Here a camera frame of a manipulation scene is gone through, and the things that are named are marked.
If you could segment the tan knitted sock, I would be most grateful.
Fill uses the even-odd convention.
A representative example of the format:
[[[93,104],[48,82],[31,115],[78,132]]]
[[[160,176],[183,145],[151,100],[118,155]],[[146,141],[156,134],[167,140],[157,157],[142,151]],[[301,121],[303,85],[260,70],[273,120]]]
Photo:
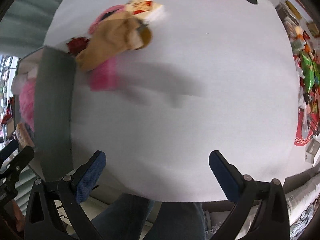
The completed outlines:
[[[86,49],[76,57],[80,69],[85,72],[94,70],[126,50],[142,47],[144,43],[138,31],[139,27],[139,21],[126,11],[116,12],[102,20]]]

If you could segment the large grey storage box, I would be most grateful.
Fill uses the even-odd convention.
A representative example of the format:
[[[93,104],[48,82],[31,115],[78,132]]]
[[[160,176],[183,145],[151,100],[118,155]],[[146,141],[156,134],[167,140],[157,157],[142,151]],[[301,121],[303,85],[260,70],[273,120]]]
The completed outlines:
[[[34,128],[21,117],[15,95],[15,122],[25,123],[35,145],[30,166],[45,181],[55,181],[73,169],[71,106],[76,64],[67,53],[43,46],[20,59],[16,75],[38,67],[35,86]]]

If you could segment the grey green curtain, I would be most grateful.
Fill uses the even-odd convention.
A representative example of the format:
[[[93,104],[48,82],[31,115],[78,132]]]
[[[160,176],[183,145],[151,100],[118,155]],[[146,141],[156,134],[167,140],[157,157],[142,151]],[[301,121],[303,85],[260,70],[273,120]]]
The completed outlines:
[[[14,0],[1,19],[1,54],[24,57],[43,46],[62,0]]]

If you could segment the pink foam sponge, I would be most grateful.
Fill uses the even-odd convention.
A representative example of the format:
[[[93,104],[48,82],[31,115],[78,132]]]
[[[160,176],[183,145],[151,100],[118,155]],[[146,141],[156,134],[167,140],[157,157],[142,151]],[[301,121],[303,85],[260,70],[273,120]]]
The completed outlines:
[[[118,85],[116,58],[110,58],[89,72],[88,84],[91,91],[115,90]]]

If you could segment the light pink fluffy pompom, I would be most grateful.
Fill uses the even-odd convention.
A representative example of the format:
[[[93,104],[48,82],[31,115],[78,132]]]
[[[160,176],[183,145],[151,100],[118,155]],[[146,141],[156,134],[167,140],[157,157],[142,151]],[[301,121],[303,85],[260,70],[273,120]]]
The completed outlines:
[[[36,79],[27,80],[19,95],[21,117],[34,132],[34,105],[35,105]]]

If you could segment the snack packages pile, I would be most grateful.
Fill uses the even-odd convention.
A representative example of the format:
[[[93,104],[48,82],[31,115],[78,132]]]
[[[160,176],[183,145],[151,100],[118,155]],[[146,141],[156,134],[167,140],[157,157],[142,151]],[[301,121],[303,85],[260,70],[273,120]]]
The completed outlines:
[[[276,12],[288,35],[300,78],[299,108],[302,110],[302,131],[307,132],[319,127],[319,64],[310,36],[289,5],[289,1],[280,2]]]

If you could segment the white cloth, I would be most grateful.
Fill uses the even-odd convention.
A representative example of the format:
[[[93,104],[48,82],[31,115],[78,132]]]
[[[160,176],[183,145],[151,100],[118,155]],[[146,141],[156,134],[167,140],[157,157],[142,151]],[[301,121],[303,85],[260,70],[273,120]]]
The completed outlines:
[[[19,95],[28,81],[34,81],[37,78],[39,68],[34,67],[29,71],[24,71],[13,78],[11,92],[14,95]]]

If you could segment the yellow cartoon tissue pack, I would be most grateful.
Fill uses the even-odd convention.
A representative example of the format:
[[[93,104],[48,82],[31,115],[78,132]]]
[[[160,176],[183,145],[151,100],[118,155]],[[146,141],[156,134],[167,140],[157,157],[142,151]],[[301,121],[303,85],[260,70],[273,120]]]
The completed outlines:
[[[34,142],[32,141],[26,126],[23,122],[19,122],[15,129],[15,135],[17,137],[18,142],[24,148],[25,146],[30,146],[32,148],[35,147]]]

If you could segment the dark red fabric rose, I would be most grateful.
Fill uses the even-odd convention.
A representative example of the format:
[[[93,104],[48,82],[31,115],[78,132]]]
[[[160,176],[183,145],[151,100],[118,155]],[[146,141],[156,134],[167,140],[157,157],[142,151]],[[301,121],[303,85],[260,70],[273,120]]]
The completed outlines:
[[[85,37],[73,37],[66,43],[69,53],[77,56],[80,52],[86,49],[90,39]]]

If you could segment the yellow brown small sock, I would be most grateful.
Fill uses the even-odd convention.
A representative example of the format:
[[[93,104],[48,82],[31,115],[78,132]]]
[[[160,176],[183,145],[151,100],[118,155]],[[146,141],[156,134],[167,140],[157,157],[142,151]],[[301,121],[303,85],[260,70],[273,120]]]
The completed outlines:
[[[152,40],[152,31],[150,28],[146,25],[141,25],[138,29],[140,37],[143,41],[143,45],[140,47],[140,49],[145,48],[148,46]]]

